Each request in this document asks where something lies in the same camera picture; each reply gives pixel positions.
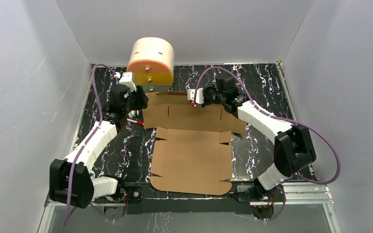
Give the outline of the round white drawer cabinet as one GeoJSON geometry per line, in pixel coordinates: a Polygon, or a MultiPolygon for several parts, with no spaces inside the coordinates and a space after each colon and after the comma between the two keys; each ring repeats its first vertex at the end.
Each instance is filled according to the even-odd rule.
{"type": "Polygon", "coordinates": [[[145,92],[167,91],[173,85],[174,57],[168,41],[144,37],[134,43],[126,71],[133,73],[133,83],[145,92]]]}

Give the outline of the brown cardboard box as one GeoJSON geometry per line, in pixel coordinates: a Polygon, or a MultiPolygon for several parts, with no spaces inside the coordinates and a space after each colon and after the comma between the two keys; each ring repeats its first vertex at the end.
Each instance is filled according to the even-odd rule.
{"type": "Polygon", "coordinates": [[[148,93],[144,127],[154,128],[150,183],[160,191],[224,195],[232,184],[234,133],[246,123],[221,105],[192,107],[185,92],[148,93]]]}

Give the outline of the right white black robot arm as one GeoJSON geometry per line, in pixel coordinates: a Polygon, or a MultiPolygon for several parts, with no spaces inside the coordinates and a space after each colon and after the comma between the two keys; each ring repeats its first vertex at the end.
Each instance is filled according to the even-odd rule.
{"type": "Polygon", "coordinates": [[[259,130],[274,144],[273,164],[254,181],[254,195],[260,201],[268,200],[276,186],[316,160],[309,129],[275,119],[273,114],[252,103],[250,95],[236,87],[232,76],[216,78],[215,85],[197,88],[188,97],[202,107],[222,105],[226,112],[259,130]]]}

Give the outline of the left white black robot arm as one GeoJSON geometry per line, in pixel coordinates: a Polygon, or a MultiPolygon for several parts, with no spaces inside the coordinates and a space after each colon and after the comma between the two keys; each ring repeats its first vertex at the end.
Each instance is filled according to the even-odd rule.
{"type": "Polygon", "coordinates": [[[113,94],[102,110],[101,120],[95,123],[78,147],[64,159],[55,159],[51,163],[50,199],[82,209],[99,197],[122,201],[126,190],[119,185],[118,178],[110,175],[93,178],[90,172],[102,151],[125,126],[128,114],[147,106],[148,97],[140,85],[113,94]]]}

